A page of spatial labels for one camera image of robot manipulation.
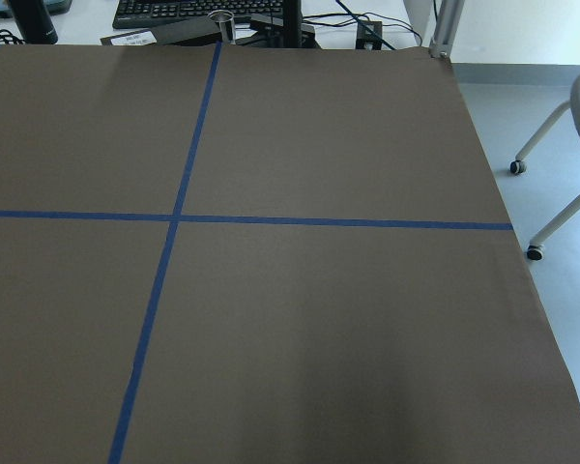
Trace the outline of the grey teach pendant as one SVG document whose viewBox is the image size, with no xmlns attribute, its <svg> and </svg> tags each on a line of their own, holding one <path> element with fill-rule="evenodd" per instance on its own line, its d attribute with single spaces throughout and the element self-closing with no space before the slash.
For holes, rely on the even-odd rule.
<svg viewBox="0 0 580 464">
<path fill-rule="evenodd" d="M 43 0 L 43 1 L 15 1 L 15 5 L 21 9 L 30 9 L 33 5 L 44 5 L 50 15 L 60 15 L 68 12 L 72 5 L 72 0 Z M 12 1 L 0 0 L 0 19 L 13 17 Z"/>
</svg>

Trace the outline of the brown table mat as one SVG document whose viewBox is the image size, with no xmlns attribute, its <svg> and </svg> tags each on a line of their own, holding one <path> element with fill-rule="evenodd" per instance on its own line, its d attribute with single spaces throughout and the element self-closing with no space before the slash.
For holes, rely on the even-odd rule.
<svg viewBox="0 0 580 464">
<path fill-rule="evenodd" d="M 0 463 L 580 463 L 450 62 L 0 45 Z"/>
</svg>

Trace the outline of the black labelled box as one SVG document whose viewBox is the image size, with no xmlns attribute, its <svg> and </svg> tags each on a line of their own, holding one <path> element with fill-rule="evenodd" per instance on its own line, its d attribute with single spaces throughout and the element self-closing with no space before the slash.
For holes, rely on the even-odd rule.
<svg viewBox="0 0 580 464">
<path fill-rule="evenodd" d="M 219 27 L 207 17 L 184 20 L 101 38 L 102 45 L 202 46 L 222 41 Z"/>
</svg>

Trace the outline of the aluminium frame post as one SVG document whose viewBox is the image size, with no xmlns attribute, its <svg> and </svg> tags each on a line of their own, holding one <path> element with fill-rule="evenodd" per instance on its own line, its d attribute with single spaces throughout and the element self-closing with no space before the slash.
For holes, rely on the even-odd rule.
<svg viewBox="0 0 580 464">
<path fill-rule="evenodd" d="M 429 44 L 432 58 L 449 58 L 462 16 L 464 0 L 443 0 L 438 10 L 434 34 Z"/>
</svg>

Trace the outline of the black keyboard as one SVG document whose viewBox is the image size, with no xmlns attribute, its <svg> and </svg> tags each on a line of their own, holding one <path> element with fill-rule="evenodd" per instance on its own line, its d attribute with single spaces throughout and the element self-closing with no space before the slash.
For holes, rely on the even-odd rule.
<svg viewBox="0 0 580 464">
<path fill-rule="evenodd" d="M 253 15 L 282 19 L 283 5 L 280 0 L 120 0 L 112 27 L 116 30 L 154 27 L 205 17 L 221 10 L 231 12 L 237 23 L 247 24 Z"/>
</svg>

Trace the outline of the black water bottle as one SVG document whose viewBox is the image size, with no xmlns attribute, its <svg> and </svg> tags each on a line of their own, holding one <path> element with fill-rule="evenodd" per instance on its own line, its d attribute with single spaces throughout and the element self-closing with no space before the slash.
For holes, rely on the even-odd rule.
<svg viewBox="0 0 580 464">
<path fill-rule="evenodd" d="M 22 39 L 28 44 L 56 44 L 58 35 L 49 13 L 43 4 L 33 5 L 30 9 L 20 8 L 15 1 L 42 0 L 9 0 L 13 5 L 13 18 Z"/>
</svg>

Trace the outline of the black monitor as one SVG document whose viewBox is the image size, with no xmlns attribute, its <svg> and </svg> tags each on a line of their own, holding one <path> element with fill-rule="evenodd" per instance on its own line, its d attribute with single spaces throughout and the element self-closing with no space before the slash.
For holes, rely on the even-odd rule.
<svg viewBox="0 0 580 464">
<path fill-rule="evenodd" d="M 268 49 L 320 49 L 313 26 L 304 23 L 301 1 L 259 1 L 248 13 L 251 35 L 236 45 Z"/>
</svg>

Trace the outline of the clear plastic cylinder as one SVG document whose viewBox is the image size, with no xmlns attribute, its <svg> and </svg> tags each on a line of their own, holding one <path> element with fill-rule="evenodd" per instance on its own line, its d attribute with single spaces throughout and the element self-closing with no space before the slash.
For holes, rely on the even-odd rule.
<svg viewBox="0 0 580 464">
<path fill-rule="evenodd" d="M 235 37 L 235 20 L 234 14 L 227 10 L 215 10 L 208 14 L 208 18 L 214 23 L 221 34 L 221 40 L 224 43 L 233 44 Z"/>
</svg>

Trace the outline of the small black adapter box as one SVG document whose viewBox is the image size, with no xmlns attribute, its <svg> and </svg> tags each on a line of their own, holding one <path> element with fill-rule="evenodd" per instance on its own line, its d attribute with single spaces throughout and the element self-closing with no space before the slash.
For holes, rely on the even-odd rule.
<svg viewBox="0 0 580 464">
<path fill-rule="evenodd" d="M 381 50 L 383 23 L 381 21 L 364 21 L 357 26 L 355 49 Z"/>
</svg>

